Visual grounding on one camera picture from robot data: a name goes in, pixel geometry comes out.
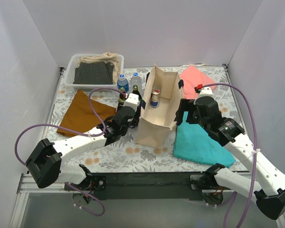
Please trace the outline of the green Perrier bottle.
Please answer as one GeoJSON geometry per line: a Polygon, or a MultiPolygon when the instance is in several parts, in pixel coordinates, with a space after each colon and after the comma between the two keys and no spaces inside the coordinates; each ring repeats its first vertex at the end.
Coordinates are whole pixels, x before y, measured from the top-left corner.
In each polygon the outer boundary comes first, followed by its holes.
{"type": "Polygon", "coordinates": [[[119,94],[119,102],[124,102],[126,100],[126,91],[125,88],[122,86],[119,88],[120,94],[119,94]]]}
{"type": "Polygon", "coordinates": [[[139,87],[138,87],[138,85],[133,85],[133,91],[132,91],[132,93],[138,95],[139,100],[142,100],[142,96],[141,96],[141,94],[140,94],[140,92],[139,92],[139,87]]]}

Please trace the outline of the beige canvas tote bag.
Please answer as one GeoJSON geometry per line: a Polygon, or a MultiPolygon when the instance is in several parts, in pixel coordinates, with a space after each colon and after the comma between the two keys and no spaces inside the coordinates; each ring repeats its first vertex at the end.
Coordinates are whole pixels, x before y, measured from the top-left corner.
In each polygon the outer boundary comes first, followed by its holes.
{"type": "Polygon", "coordinates": [[[161,147],[176,125],[176,111],[183,98],[183,80],[179,73],[164,71],[154,65],[146,80],[135,142],[152,148],[161,147]],[[153,88],[161,91],[157,108],[150,105],[153,88]]]}

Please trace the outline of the Pocari Sweat bottle blue label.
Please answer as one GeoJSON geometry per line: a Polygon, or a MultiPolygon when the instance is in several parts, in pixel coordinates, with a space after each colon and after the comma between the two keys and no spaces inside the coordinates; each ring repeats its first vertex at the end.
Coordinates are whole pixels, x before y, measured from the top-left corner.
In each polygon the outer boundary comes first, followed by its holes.
{"type": "Polygon", "coordinates": [[[129,91],[129,82],[126,79],[124,74],[120,74],[117,80],[117,88],[121,90],[121,88],[124,88],[125,92],[128,93],[129,91]]]}

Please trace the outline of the Pocari Sweat bottle cloudy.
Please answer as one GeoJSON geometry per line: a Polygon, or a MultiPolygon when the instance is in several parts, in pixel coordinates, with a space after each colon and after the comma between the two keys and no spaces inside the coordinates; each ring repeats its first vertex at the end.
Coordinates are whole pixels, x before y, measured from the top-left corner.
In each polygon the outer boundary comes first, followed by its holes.
{"type": "Polygon", "coordinates": [[[142,88],[142,80],[139,77],[138,72],[134,72],[133,76],[130,79],[130,86],[131,86],[131,88],[133,88],[134,85],[137,85],[138,88],[140,88],[140,89],[142,88]]]}

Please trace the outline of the red tab can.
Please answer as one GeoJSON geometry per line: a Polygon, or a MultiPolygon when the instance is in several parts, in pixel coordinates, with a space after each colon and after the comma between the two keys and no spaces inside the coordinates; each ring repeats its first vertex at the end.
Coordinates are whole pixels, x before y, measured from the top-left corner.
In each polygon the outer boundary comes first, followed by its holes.
{"type": "Polygon", "coordinates": [[[153,108],[157,108],[160,102],[161,91],[158,88],[153,88],[151,93],[150,105],[153,108]]]}

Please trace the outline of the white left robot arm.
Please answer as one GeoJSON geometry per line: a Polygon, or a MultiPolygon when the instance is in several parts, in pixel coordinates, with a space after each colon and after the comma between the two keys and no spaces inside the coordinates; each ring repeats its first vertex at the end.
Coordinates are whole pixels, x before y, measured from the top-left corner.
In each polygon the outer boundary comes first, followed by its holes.
{"type": "Polygon", "coordinates": [[[105,125],[94,127],[86,136],[77,135],[66,140],[50,142],[41,140],[26,161],[26,167],[42,189],[56,181],[72,183],[80,190],[88,190],[92,185],[92,173],[80,165],[66,162],[82,153],[110,145],[124,135],[128,128],[138,124],[141,109],[121,107],[114,116],[105,119],[105,125]]]}

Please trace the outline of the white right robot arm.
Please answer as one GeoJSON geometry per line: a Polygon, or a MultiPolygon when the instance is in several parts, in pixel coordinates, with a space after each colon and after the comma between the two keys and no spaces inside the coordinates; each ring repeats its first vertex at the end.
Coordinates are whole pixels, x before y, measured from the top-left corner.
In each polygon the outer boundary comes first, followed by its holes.
{"type": "Polygon", "coordinates": [[[188,113],[187,123],[201,126],[211,139],[237,157],[255,180],[251,190],[250,179],[216,163],[205,171],[197,184],[211,189],[223,186],[250,197],[265,216],[277,220],[285,212],[285,174],[253,148],[253,143],[235,120],[221,115],[213,97],[181,99],[175,117],[177,125],[182,124],[184,112],[188,113]]]}

